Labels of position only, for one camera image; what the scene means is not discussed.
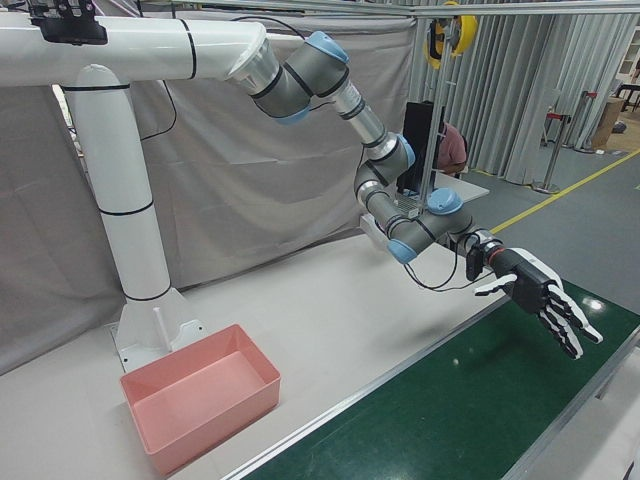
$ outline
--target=gray curtain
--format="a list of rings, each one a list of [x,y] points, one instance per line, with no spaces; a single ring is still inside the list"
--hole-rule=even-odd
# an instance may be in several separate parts
[[[0,374],[116,320],[124,297],[47,87],[0,89]]]
[[[286,20],[305,33],[334,35],[365,98],[389,129],[402,128],[411,20]],[[176,287],[232,275],[357,226],[352,183],[361,148],[330,105],[284,127],[231,85],[197,80],[169,88],[176,125],[143,146]],[[160,83],[134,84],[132,101],[141,136],[171,123]],[[0,89],[0,112],[1,374],[117,320],[124,299],[51,90]]]
[[[234,16],[178,13],[197,19]],[[305,34],[317,29],[331,34],[349,52],[351,78],[367,102],[390,130],[402,128],[411,21],[286,22]],[[277,31],[289,33],[280,26]],[[289,53],[279,50],[281,58]],[[231,275],[357,227],[353,177],[361,147],[330,105],[285,127],[230,84],[181,81],[170,82],[169,89],[178,122],[143,147],[175,285]],[[132,97],[141,135],[169,123],[171,111],[159,84],[138,84]],[[314,105],[323,103],[316,100]]]
[[[566,143],[590,148],[600,117],[607,103],[612,81],[629,46],[638,15],[580,15],[571,19],[567,54],[562,63],[557,111],[576,111],[582,91],[597,92],[588,108],[576,118]]]
[[[531,183],[549,106],[557,100],[557,111],[573,114],[582,90],[597,91],[598,97],[572,141],[589,147],[637,20],[637,15],[479,17],[472,47],[454,59],[450,78],[443,79],[455,84],[448,90],[445,119],[469,141],[470,165],[512,183]],[[431,100],[438,78],[421,52],[429,23],[417,23],[412,101]]]
[[[514,183],[529,183],[544,117],[565,50],[564,16],[479,17],[471,48],[453,60],[448,79],[423,58],[411,98],[431,99],[436,81],[450,80],[445,119],[469,142],[472,167]],[[425,21],[417,37],[426,38]]]

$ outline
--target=green conveyor belt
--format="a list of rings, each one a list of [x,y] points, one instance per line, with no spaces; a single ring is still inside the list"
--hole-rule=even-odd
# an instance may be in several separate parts
[[[640,325],[571,284],[604,335],[569,359],[508,302],[251,473],[250,480],[496,480]],[[600,311],[583,300],[604,303]]]

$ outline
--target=blue joint cap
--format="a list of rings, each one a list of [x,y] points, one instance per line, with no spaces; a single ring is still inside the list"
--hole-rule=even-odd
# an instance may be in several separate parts
[[[407,142],[406,138],[402,135],[398,135],[398,138],[400,138],[400,141],[407,152],[407,168],[411,168],[411,166],[416,163],[416,154],[414,153],[413,148],[411,148],[411,145],[409,145],[409,142]]]
[[[289,115],[288,117],[276,118],[276,122],[281,125],[293,125],[294,123],[298,123],[300,120],[306,117],[307,113],[309,113],[309,105],[304,107],[298,113],[294,113],[293,115]]]
[[[427,199],[427,209],[434,215],[450,215],[462,208],[462,199],[450,188],[438,188]]]
[[[349,55],[336,41],[324,32],[313,32],[306,42],[330,57],[340,60],[342,63],[349,63]]]
[[[413,248],[395,238],[389,240],[389,243],[387,243],[387,250],[389,250],[391,255],[393,255],[394,258],[403,265],[406,265],[418,256]]]

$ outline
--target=pink plastic bin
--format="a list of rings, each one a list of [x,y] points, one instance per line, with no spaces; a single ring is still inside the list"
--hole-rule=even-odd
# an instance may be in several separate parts
[[[274,408],[280,373],[232,325],[120,383],[145,451],[168,474]]]

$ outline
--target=yellow cable reel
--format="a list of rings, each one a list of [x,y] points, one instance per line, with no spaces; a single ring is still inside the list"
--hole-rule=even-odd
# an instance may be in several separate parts
[[[458,5],[458,2],[449,0],[444,5]],[[460,15],[452,20],[454,25],[454,35],[451,39],[453,50],[451,56],[457,57],[461,55],[473,43],[473,39],[478,31],[478,21],[473,15]],[[433,68],[440,68],[440,59],[444,48],[444,27],[437,19],[431,23],[429,39],[422,45],[427,62]]]

